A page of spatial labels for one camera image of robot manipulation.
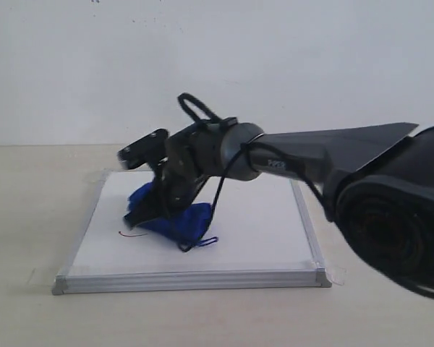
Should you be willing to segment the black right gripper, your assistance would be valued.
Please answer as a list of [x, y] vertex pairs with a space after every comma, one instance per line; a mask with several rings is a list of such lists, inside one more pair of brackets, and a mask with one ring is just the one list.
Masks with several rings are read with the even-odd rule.
[[224, 171], [221, 144], [228, 129], [222, 124], [190, 125], [165, 141], [166, 157], [150, 166], [154, 179], [128, 197], [123, 221], [128, 229], [183, 213], [212, 176]]

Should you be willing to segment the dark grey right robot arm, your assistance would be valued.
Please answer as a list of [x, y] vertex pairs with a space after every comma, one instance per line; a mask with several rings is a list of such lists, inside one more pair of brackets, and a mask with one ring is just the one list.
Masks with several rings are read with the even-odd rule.
[[251, 181], [272, 174], [304, 182], [352, 251], [412, 293], [434, 300], [434, 127], [412, 123], [267, 134], [225, 119], [165, 129], [121, 149], [126, 170], [153, 171], [149, 190], [123, 221], [135, 228], [164, 220], [176, 245], [200, 245], [213, 214], [194, 233], [184, 215], [210, 178]]

